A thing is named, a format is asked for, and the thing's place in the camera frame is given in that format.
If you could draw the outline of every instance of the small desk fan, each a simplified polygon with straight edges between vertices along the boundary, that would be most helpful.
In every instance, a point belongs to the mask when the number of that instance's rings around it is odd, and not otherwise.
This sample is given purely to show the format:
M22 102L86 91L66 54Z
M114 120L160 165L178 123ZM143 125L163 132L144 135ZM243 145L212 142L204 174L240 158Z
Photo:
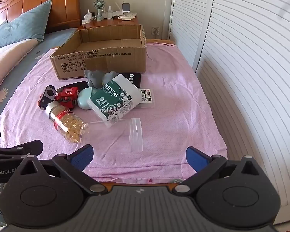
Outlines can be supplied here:
M95 2L93 3L93 6L95 7L95 9L98 10L97 13L97 21L102 21L103 20L103 14L102 14L102 9L105 6L105 1L104 0L95 0Z

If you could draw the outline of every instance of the cardboard box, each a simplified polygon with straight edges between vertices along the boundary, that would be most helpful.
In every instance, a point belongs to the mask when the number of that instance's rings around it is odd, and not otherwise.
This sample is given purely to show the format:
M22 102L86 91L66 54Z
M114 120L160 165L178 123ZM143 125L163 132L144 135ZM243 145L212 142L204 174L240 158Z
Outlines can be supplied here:
M77 31L50 59L59 80L85 77L85 69L145 72L143 25L113 25Z

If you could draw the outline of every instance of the pink bedsheet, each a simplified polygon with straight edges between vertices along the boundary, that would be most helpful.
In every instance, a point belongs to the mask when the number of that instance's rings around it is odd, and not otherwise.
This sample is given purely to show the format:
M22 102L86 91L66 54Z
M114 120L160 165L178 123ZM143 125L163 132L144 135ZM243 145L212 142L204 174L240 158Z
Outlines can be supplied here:
M49 50L35 65L1 114L0 147L40 139L44 150L39 159L70 154L80 147L65 141L36 105L47 85L59 88L84 80L59 81L49 59L53 52ZM186 162L188 146L210 156L227 156L202 87L176 46L147 44L147 71L141 87L153 90L155 108L133 109L126 117L141 119L143 152L95 154L86 174L99 181L168 183L195 173ZM75 113L87 121L99 120L91 110L76 108Z

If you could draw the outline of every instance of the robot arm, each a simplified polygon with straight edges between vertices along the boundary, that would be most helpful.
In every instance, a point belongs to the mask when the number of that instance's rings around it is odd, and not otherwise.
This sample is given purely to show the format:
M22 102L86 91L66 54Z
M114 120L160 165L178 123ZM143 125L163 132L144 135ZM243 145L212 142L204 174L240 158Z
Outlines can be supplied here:
M24 150L0 149L17 156L17 169L8 176L0 195L4 232L70 231L191 231L275 232L272 224L280 208L273 185L251 156L228 161L187 148L188 163L196 174L172 190L167 186L104 185L82 170L93 159L86 145L71 155L38 160L34 144ZM13 158L0 161L9 167Z

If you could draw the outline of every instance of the clear plastic cup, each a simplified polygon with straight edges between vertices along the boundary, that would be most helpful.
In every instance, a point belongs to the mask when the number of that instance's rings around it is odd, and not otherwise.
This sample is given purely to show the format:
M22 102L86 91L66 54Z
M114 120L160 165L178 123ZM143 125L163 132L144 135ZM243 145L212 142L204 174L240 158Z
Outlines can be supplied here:
M90 122L81 130L81 145L92 145L94 153L140 153L143 136L139 118Z

